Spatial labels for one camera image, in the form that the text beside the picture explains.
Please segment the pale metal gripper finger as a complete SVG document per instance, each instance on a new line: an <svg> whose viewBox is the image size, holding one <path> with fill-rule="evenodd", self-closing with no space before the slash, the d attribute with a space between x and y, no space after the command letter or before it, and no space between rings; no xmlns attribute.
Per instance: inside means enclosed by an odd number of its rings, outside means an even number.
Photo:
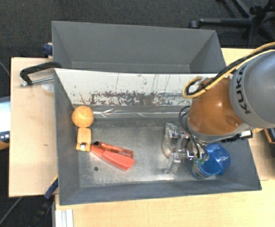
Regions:
<svg viewBox="0 0 275 227"><path fill-rule="evenodd" d="M175 174L184 159L183 152L172 152L168 158L168 164L164 172L166 174Z"/></svg>
<svg viewBox="0 0 275 227"><path fill-rule="evenodd" d="M165 136L168 139L171 138L181 138L185 137L185 131L182 127L172 124L172 123L166 123L165 124Z"/></svg>

